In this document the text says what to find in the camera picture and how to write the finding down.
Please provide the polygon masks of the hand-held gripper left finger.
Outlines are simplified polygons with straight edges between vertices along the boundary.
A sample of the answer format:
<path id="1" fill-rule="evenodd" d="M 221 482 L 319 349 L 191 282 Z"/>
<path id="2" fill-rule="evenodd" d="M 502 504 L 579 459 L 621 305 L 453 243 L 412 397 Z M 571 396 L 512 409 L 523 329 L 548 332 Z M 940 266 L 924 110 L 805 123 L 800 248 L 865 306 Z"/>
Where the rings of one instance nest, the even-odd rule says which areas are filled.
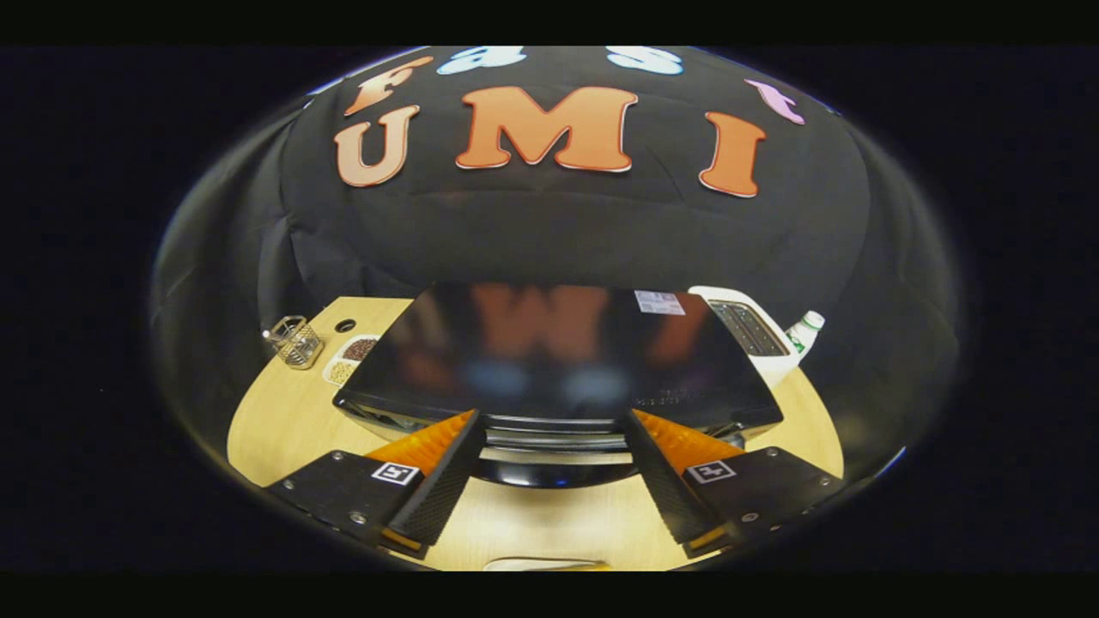
<path id="1" fill-rule="evenodd" d="M 454 512 L 484 442 L 482 413 L 471 409 L 365 455 L 331 451 L 265 489 L 362 545 L 423 559 Z"/>

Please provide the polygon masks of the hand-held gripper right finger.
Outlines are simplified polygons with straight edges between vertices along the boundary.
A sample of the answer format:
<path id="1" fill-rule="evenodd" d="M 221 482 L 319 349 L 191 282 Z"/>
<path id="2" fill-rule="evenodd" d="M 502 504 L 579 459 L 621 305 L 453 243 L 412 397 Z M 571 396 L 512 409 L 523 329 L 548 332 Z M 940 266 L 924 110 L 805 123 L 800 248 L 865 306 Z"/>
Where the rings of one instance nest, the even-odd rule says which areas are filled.
<path id="1" fill-rule="evenodd" d="M 781 449 L 746 452 L 691 427 L 633 409 L 629 454 L 675 543 L 689 558 L 753 551 L 785 536 L 847 481 Z"/>

